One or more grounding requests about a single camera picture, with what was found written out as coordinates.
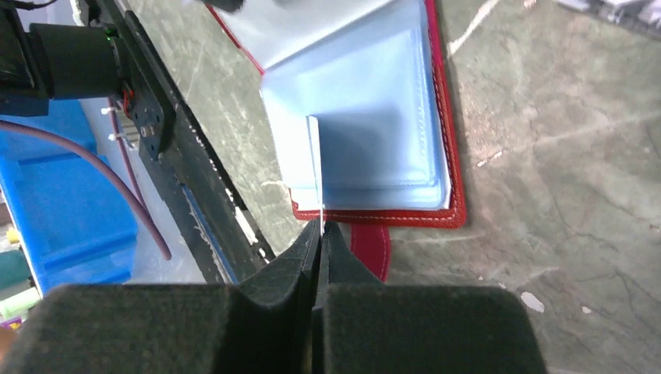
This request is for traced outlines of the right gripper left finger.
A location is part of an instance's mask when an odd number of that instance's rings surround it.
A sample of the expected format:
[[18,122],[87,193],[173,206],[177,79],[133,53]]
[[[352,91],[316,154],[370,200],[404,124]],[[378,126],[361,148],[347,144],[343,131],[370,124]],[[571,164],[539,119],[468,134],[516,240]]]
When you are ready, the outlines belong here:
[[67,285],[31,312],[4,373],[304,373],[320,222],[241,284]]

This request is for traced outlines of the red leather wallet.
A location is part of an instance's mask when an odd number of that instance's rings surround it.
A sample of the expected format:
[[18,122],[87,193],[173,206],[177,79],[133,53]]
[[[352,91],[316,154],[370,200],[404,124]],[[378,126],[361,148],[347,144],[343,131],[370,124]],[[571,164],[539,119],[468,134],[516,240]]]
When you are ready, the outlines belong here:
[[433,1],[207,5],[260,73],[277,162],[301,221],[319,217],[306,117],[318,118],[324,218],[379,279],[389,228],[467,219],[451,92]]

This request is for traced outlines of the white magnetic stripe card stack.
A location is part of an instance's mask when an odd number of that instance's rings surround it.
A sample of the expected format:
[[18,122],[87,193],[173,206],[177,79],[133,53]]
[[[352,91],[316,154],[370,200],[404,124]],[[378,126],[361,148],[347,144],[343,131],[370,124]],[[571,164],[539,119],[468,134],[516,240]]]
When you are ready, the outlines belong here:
[[653,0],[556,0],[574,12],[581,12],[660,41],[660,1]]

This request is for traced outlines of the single white stripe card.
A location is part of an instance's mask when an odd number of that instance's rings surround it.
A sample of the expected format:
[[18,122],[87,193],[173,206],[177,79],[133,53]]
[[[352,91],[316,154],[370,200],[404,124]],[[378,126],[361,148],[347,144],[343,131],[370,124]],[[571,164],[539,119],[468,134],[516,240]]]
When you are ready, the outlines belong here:
[[325,221],[324,221],[323,172],[322,172],[322,162],[321,162],[321,152],[320,152],[319,122],[318,122],[318,118],[312,115],[307,116],[306,121],[309,130],[310,149],[313,160],[316,202],[319,212],[320,238],[322,238],[325,229]]

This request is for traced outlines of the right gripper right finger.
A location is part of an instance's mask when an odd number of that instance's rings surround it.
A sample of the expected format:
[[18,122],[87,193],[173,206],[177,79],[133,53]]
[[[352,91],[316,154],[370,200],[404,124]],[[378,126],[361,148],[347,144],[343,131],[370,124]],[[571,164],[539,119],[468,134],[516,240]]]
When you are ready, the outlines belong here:
[[315,373],[544,373],[522,302],[497,287],[386,285],[326,223],[312,311]]

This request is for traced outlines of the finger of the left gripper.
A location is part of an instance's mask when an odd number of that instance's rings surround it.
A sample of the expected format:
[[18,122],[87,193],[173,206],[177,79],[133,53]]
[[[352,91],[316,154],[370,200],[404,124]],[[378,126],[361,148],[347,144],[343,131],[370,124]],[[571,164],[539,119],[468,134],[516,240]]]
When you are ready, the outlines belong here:
[[206,5],[220,9],[224,12],[237,12],[244,4],[244,0],[203,0]]

